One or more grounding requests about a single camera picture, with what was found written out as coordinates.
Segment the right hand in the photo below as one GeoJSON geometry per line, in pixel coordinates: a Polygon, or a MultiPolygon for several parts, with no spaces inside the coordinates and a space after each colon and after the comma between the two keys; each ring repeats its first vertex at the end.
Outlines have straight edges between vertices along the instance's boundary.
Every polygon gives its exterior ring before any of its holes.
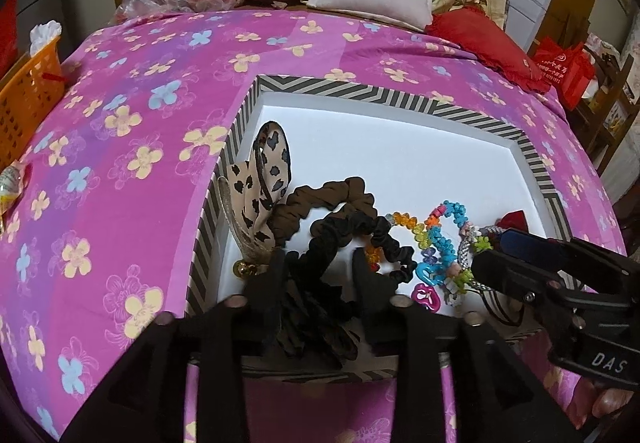
{"type": "Polygon", "coordinates": [[[574,390],[567,415],[579,429],[590,417],[602,418],[629,403],[634,393],[622,389],[603,389],[592,380],[582,377],[574,390]]]}

